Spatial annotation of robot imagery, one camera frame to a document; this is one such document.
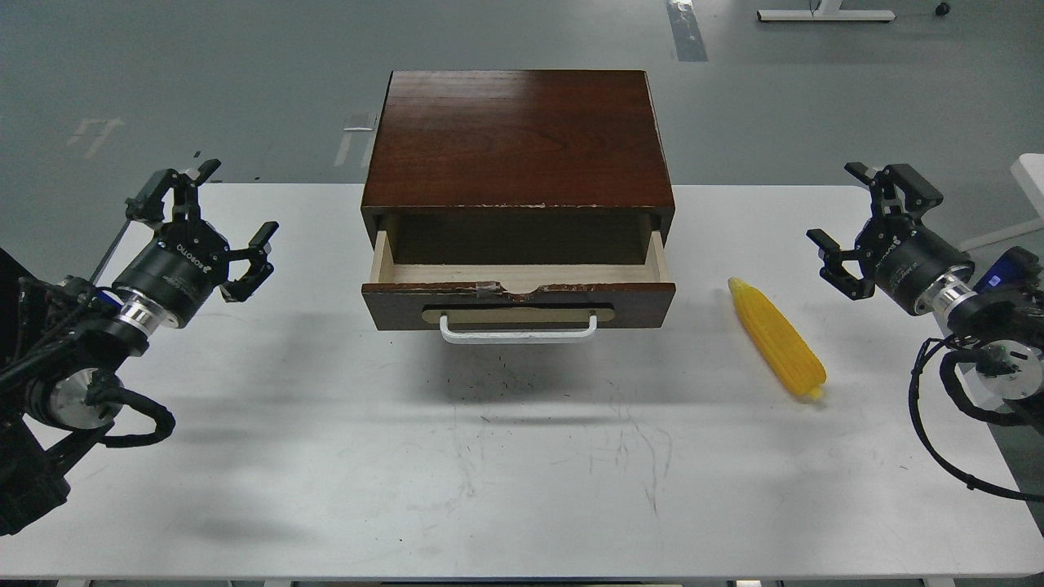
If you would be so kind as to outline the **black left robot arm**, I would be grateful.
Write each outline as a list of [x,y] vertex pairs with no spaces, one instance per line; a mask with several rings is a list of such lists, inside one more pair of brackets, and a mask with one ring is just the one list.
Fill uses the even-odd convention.
[[162,326],[182,329],[213,294],[250,298],[272,274],[277,222],[233,249],[201,217],[199,187],[220,167],[159,170],[126,201],[127,222],[153,238],[109,286],[38,279],[2,253],[1,532],[11,536],[64,504],[66,474],[96,446],[138,448],[176,420],[124,386],[117,371]]

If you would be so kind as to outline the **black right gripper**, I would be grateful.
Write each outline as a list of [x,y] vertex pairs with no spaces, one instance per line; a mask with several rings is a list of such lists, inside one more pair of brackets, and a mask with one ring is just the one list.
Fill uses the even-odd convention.
[[[872,282],[911,316],[925,315],[930,303],[924,294],[940,277],[969,278],[970,256],[948,244],[923,224],[923,215],[944,198],[939,189],[910,164],[889,164],[873,171],[861,162],[849,162],[845,171],[871,193],[871,218],[856,238],[856,249],[843,249],[821,229],[807,230],[818,248],[820,278],[850,300],[872,297]],[[856,261],[864,277],[845,263]]]

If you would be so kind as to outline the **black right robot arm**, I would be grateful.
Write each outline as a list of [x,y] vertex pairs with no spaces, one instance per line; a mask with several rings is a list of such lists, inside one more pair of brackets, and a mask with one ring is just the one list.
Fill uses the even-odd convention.
[[940,363],[944,388],[962,410],[1019,425],[1042,416],[1042,287],[1039,258],[1009,249],[979,280],[971,257],[924,224],[942,193],[909,164],[846,172],[871,196],[871,216],[844,249],[821,229],[821,279],[852,300],[887,294],[910,316],[936,316],[954,349]]

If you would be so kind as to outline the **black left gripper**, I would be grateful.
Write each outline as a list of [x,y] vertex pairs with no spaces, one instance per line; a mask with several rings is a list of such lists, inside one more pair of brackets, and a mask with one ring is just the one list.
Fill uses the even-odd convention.
[[[221,166],[209,159],[195,168],[158,170],[126,199],[127,222],[146,224],[155,238],[121,271],[115,290],[142,294],[167,312],[172,327],[183,328],[219,287],[227,303],[242,303],[256,294],[275,267],[268,261],[277,222],[261,224],[243,249],[230,249],[211,224],[201,222],[198,188]],[[164,197],[173,193],[171,221],[165,222]],[[245,274],[228,280],[230,263],[250,261]]]

